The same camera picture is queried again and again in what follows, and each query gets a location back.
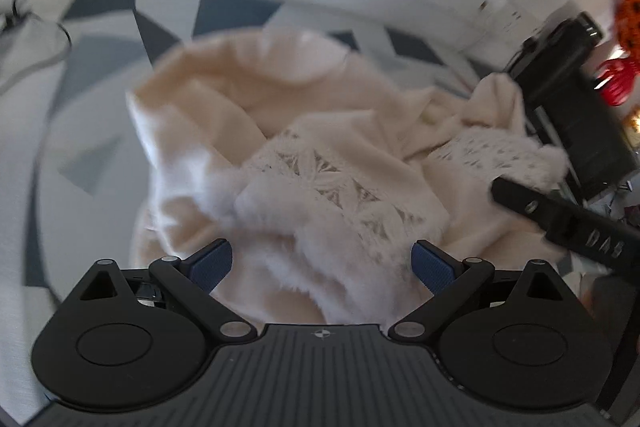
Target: cream sweater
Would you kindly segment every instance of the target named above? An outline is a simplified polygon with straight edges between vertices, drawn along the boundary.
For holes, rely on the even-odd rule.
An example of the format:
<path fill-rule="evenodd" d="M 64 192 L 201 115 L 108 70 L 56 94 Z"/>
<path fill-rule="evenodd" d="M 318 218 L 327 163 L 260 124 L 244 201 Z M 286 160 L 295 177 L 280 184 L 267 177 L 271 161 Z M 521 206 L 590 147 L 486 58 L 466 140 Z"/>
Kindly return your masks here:
<path fill-rule="evenodd" d="M 488 195 L 500 174 L 547 190 L 565 170 L 524 137 L 506 75 L 468 101 L 400 91 L 320 35 L 242 30 L 170 52 L 129 108 L 151 169 L 134 263 L 226 237 L 213 295 L 258 327 L 392 324 L 431 296 L 417 239 L 501 269 L 558 255 Z"/>

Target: red toy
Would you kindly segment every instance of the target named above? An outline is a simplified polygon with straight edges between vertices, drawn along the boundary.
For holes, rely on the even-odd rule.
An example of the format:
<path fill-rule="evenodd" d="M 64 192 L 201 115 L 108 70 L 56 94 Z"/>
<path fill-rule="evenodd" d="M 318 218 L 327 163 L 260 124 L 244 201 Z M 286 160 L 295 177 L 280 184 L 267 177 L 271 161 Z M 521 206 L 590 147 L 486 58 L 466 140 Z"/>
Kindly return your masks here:
<path fill-rule="evenodd" d="M 640 64 L 631 57 L 605 60 L 598 68 L 600 95 L 609 105 L 622 105 L 634 89 Z"/>

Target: orange toy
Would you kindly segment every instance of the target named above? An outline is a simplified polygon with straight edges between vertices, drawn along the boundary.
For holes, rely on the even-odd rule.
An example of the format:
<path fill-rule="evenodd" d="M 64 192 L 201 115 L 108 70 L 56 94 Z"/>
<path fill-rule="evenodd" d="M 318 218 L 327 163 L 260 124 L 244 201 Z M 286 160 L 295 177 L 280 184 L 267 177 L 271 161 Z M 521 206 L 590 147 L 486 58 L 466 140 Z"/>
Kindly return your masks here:
<path fill-rule="evenodd" d="M 616 33 L 620 47 L 640 60 L 640 0 L 618 0 Z"/>

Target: fluffy white fabric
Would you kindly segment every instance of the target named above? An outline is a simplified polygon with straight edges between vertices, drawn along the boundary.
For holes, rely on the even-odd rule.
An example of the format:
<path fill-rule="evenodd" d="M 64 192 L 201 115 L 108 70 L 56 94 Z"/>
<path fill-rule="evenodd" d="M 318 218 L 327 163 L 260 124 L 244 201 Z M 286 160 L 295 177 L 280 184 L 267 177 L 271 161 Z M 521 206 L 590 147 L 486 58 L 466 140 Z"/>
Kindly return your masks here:
<path fill-rule="evenodd" d="M 400 92 L 321 36 L 244 31 L 175 51 L 129 105 L 152 172 L 136 264 L 226 237 L 214 296 L 258 327 L 388 327 L 431 296 L 417 239 L 502 269 L 558 254 L 488 195 L 498 175 L 548 190 L 566 169 L 524 137 L 505 75 L 468 102 Z"/>

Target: cream fabric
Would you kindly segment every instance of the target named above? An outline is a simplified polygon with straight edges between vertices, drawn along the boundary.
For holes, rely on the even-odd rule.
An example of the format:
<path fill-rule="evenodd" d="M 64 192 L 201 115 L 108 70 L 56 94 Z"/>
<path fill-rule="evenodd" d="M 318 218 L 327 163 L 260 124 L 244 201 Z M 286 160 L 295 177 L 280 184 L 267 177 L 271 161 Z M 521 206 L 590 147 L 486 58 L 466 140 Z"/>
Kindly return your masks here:
<path fill-rule="evenodd" d="M 559 256 L 488 195 L 500 174 L 549 189 L 566 163 L 524 137 L 503 74 L 468 101 L 401 92 L 335 41 L 242 30 L 172 51 L 128 102 L 151 168 L 134 263 L 228 238 L 214 296 L 258 327 L 395 322 L 430 297 L 410 270 L 417 239 L 502 269 Z M 477 140 L 500 161 L 465 164 Z"/>

